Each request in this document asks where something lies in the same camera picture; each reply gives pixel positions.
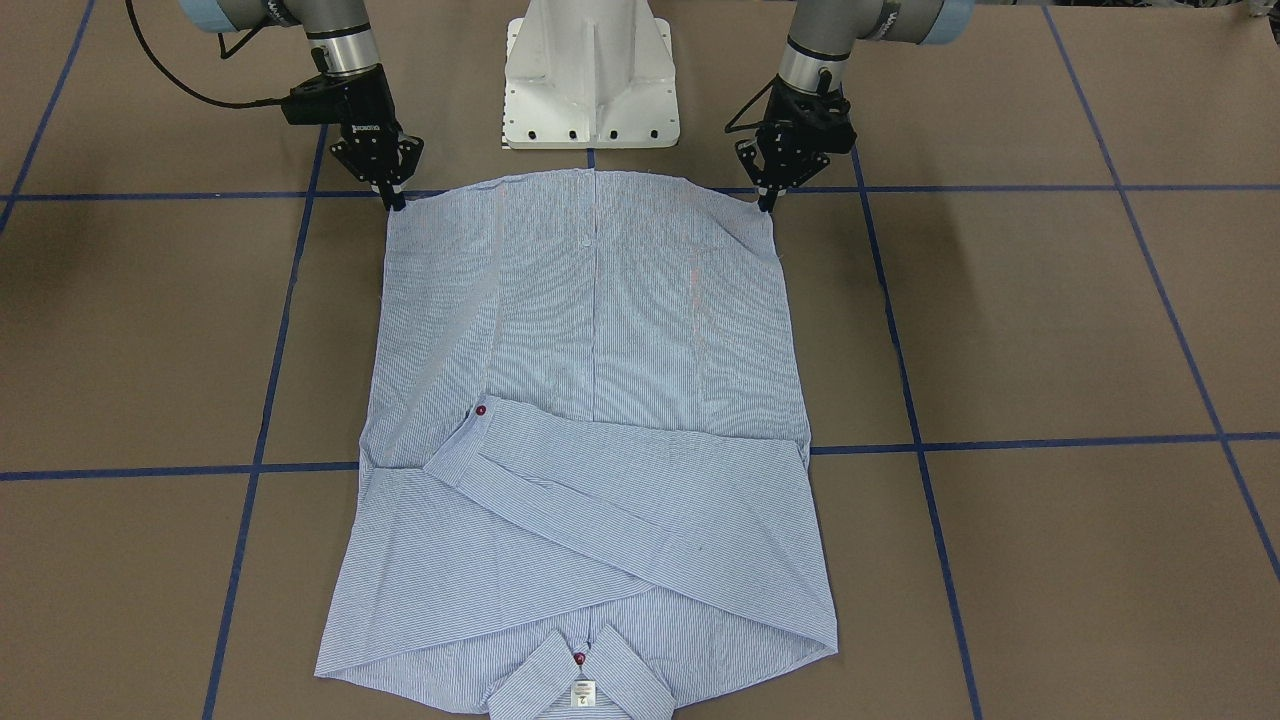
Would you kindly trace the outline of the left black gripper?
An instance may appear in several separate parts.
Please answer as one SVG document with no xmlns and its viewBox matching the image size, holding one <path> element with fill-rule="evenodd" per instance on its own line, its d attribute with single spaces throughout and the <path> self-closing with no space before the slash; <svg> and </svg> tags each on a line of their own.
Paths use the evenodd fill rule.
<svg viewBox="0 0 1280 720">
<path fill-rule="evenodd" d="M 852 151 L 858 135 L 851 105 L 838 86 L 808 94 L 765 85 L 736 113 L 736 155 L 759 191 L 758 208 L 772 213 L 783 190 L 805 184 L 833 155 Z"/>
</svg>

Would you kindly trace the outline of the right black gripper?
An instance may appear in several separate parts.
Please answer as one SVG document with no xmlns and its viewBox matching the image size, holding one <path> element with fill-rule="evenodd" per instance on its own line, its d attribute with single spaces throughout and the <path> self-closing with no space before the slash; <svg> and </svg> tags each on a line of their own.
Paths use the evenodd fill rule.
<svg viewBox="0 0 1280 720">
<path fill-rule="evenodd" d="M 385 69 L 337 78 L 333 90 L 340 142 L 332 152 L 358 181 L 381 187 L 388 211 L 404 210 L 403 184 L 417 170 L 424 141 L 401 124 Z"/>
</svg>

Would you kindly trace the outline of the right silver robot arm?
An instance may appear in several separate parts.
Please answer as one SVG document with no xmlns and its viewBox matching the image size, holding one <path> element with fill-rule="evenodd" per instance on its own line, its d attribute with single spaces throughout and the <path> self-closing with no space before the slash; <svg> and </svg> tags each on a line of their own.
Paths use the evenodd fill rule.
<svg viewBox="0 0 1280 720">
<path fill-rule="evenodd" d="M 398 120 L 364 1 L 183 1 L 180 8 L 214 35 L 302 29 L 317 73 L 264 106 L 279 108 L 292 126 L 337 126 L 334 159 L 376 191 L 388 211 L 404 209 L 403 186 L 424 142 Z"/>
</svg>

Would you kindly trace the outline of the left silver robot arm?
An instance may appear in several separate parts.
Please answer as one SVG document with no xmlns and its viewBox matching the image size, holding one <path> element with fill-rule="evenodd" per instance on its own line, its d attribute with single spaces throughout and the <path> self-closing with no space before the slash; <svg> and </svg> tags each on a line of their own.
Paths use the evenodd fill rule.
<svg viewBox="0 0 1280 720">
<path fill-rule="evenodd" d="M 823 172 L 856 143 L 844 76 L 859 42 L 950 44 L 973 1 L 797 1 L 778 70 L 724 126 L 758 208 Z"/>
</svg>

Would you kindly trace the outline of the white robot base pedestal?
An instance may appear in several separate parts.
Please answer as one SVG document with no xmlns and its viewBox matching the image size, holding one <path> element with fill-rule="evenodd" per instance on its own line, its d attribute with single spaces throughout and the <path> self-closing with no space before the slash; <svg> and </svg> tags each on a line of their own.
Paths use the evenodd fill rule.
<svg viewBox="0 0 1280 720">
<path fill-rule="evenodd" d="M 532 1 L 506 27 L 502 143 L 668 149 L 681 119 L 668 20 L 646 1 Z"/>
</svg>

